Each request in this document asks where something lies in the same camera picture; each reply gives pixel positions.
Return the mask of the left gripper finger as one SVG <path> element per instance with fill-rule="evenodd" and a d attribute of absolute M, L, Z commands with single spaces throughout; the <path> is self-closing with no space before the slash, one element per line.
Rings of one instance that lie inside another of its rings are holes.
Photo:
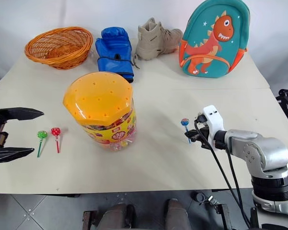
<path fill-rule="evenodd" d="M 31 120 L 44 115 L 43 112 L 24 107 L 3 108 L 0 109 L 0 118 L 4 120 Z"/>
<path fill-rule="evenodd" d="M 0 163 L 10 162 L 29 155 L 34 148 L 15 148 L 6 147 L 0 148 Z"/>

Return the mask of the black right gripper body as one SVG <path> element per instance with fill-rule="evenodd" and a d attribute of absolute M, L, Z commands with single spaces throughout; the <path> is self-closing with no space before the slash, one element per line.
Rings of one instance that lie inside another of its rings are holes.
<path fill-rule="evenodd" d="M 200 128 L 198 134 L 202 137 L 202 141 L 200 142 L 201 143 L 201 147 L 202 148 L 208 148 L 209 145 L 210 145 L 210 143 L 208 141 L 208 137 L 209 137 L 209 127 L 208 127 L 208 125 L 204 125 L 202 128 Z"/>

